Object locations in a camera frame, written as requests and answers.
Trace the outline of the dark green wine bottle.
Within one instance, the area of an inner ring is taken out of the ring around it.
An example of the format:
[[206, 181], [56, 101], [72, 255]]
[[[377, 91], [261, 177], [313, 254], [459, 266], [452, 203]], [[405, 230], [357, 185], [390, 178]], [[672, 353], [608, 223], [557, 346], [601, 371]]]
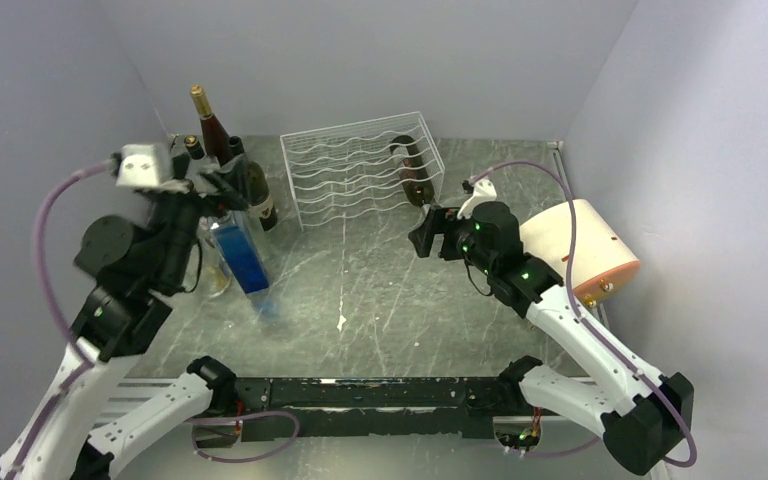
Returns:
[[238, 177], [243, 182], [244, 195], [249, 202], [248, 215], [259, 222], [263, 231], [272, 230], [278, 223], [278, 215], [263, 168], [249, 159], [239, 136], [229, 138], [229, 147], [237, 160]]

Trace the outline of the dark red wine bottle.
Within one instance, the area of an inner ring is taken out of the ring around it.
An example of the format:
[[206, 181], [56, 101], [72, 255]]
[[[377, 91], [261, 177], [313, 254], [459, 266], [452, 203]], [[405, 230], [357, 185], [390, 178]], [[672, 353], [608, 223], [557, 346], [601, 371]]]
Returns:
[[206, 153], [214, 157], [220, 166], [226, 165], [232, 160], [230, 138], [226, 129], [216, 117], [201, 85], [193, 85], [191, 87], [190, 97], [200, 118], [202, 139]]

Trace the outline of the dark bottle silver cap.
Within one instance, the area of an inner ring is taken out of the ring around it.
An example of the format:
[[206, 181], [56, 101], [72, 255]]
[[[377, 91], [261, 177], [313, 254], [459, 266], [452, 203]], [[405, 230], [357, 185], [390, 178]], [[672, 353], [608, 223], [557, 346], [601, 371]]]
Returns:
[[408, 201], [417, 207], [431, 204], [436, 191], [417, 141], [409, 135], [396, 136], [389, 152]]

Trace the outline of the clear bottle orange label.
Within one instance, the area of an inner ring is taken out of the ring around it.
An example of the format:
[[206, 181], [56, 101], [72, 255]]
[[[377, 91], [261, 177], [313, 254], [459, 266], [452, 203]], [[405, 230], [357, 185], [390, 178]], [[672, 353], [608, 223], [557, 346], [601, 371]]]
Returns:
[[209, 159], [201, 141], [195, 135], [184, 138], [184, 147], [192, 161], [205, 161]]

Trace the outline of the blue vodka bottle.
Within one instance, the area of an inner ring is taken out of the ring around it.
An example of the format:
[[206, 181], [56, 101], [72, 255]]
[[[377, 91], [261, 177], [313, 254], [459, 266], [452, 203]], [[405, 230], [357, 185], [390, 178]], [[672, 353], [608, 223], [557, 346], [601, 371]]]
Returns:
[[270, 286], [256, 244], [239, 212], [228, 212], [214, 221], [211, 232], [225, 263], [245, 294]]

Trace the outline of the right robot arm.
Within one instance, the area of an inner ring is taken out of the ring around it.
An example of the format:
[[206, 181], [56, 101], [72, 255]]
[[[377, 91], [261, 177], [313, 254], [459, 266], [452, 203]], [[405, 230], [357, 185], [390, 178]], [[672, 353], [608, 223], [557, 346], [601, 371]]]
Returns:
[[499, 391], [510, 413], [548, 409], [596, 435], [625, 470], [645, 475], [686, 440], [694, 387], [681, 373], [665, 376], [634, 354], [568, 295], [561, 276], [526, 251], [517, 218], [499, 201], [474, 207], [425, 205], [408, 238], [420, 258], [436, 236], [446, 261], [463, 261], [485, 275], [492, 297], [555, 340], [591, 377], [585, 384], [534, 366]]

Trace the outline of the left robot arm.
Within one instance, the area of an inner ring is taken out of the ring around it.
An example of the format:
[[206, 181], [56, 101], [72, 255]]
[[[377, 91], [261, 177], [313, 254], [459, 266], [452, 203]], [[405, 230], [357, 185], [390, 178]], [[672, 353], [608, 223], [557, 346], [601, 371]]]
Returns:
[[96, 423], [170, 316], [168, 298], [183, 291], [201, 219], [248, 205], [230, 169], [201, 168], [206, 187], [199, 189], [176, 160], [162, 167], [159, 181], [137, 185], [155, 203], [147, 227], [108, 215], [86, 230], [75, 265], [95, 287], [74, 322], [57, 323], [67, 342], [63, 359], [31, 420], [0, 455], [0, 479], [113, 479], [178, 425], [240, 411], [235, 374], [204, 356], [135, 410]]

